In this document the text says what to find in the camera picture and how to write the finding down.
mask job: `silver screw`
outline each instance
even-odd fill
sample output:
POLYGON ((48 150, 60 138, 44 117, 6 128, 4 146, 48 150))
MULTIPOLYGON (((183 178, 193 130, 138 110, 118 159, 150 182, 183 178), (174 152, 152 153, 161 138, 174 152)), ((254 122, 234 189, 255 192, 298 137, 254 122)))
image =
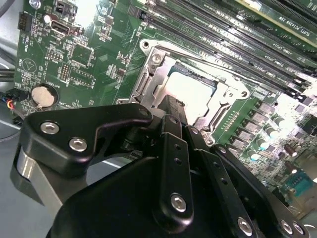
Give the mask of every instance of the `silver screw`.
POLYGON ((198 133, 199 133, 198 130, 197 130, 196 128, 194 128, 194 127, 191 128, 191 131, 192 131, 194 134, 198 134, 198 133))
POLYGON ((41 1, 40 0, 29 0, 29 4, 35 10, 40 9, 40 7, 41 7, 41 1))
POLYGON ((222 152, 222 154, 227 153, 226 150, 225 150, 225 148, 223 148, 223 147, 221 147, 221 146, 219 146, 219 150, 222 152))
POLYGON ((171 204, 173 206, 173 208, 175 208, 178 212, 185 212, 187 205, 185 200, 177 194, 172 195, 172 197, 170 198, 171 204))
POLYGON ((293 230, 292 228, 289 226, 289 224, 286 223, 286 221, 282 220, 281 221, 281 225, 283 227, 283 229, 288 233, 288 234, 293 234, 293 230))
POLYGON ((45 134, 54 135, 59 132, 59 126, 53 122, 42 123, 40 127, 45 134))
POLYGON ((152 61, 154 63, 161 63, 162 62, 162 57, 159 54, 154 54, 152 57, 152 61))
POLYGON ((252 236, 252 228, 251 228, 250 224, 245 219, 243 219, 242 217, 239 217, 238 218, 238 225, 244 234, 246 234, 249 237, 252 236))
POLYGON ((82 138, 72 138, 69 141, 69 147, 74 151, 83 152, 87 149, 87 143, 82 138))
POLYGON ((296 223, 296 222, 293 222, 293 226, 295 227, 295 229, 300 233, 300 234, 304 234, 304 231, 303 229, 296 223))

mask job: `motherboard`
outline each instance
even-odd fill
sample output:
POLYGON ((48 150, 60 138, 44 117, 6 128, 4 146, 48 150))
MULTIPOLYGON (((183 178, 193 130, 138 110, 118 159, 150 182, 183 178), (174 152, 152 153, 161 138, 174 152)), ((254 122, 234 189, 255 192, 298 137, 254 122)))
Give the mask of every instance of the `motherboard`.
POLYGON ((317 153, 316 0, 30 2, 14 80, 25 115, 171 95, 270 190, 291 201, 315 186, 300 167, 317 153))

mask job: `integrated circuit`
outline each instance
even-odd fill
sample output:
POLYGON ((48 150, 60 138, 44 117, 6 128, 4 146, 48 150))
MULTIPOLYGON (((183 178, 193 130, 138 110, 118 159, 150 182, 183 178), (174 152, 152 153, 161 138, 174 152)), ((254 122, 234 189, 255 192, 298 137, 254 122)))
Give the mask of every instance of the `integrated circuit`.
POLYGON ((258 123, 263 123, 268 120, 266 116, 263 116, 262 114, 252 110, 251 112, 251 119, 254 121, 257 121, 258 123))
POLYGON ((264 102, 260 102, 259 105, 257 106, 257 108, 266 114, 271 114, 271 113, 275 112, 274 107, 272 107, 271 105, 264 103, 264 102))
POLYGON ((75 44, 71 55, 71 59, 81 65, 88 66, 90 60, 92 59, 93 53, 93 49, 87 48, 86 46, 80 44, 75 44))

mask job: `metal bracket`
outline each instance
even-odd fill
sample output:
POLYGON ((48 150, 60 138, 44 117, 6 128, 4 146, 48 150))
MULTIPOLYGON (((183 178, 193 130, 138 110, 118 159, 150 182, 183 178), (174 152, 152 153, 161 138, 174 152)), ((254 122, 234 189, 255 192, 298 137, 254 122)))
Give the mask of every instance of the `metal bracket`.
POLYGON ((207 175, 217 197, 216 206, 221 207, 227 233, 225 237, 258 237, 253 223, 245 210, 233 183, 222 164, 220 157, 208 152, 202 135, 192 127, 185 127, 186 140, 189 143, 191 164, 207 175))

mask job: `screw hole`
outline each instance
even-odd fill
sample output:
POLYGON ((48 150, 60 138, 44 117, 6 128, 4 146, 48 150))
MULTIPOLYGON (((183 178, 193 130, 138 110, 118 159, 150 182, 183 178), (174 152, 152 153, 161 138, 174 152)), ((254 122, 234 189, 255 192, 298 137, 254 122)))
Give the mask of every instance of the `screw hole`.
POLYGON ((245 92, 245 91, 241 93, 241 96, 242 96, 243 98, 245 98, 247 95, 248 95, 248 93, 245 92))
POLYGON ((175 124, 178 123, 178 120, 176 120, 174 117, 169 117, 169 120, 170 120, 172 123, 175 123, 175 124))
POLYGON ((178 144, 175 144, 175 149, 176 149, 176 150, 181 150, 182 147, 180 147, 180 145, 178 145, 178 144))
POLYGON ((149 42, 145 41, 143 42, 143 48, 147 49, 149 47, 149 42))
POLYGON ((182 161, 180 159, 175 158, 174 161, 175 161, 176 164, 182 165, 182 161))
POLYGON ((214 165, 216 168, 220 169, 220 165, 219 165, 217 162, 214 162, 213 165, 214 165))
POLYGON ((228 182, 224 178, 221 178, 220 180, 224 185, 228 185, 228 182))

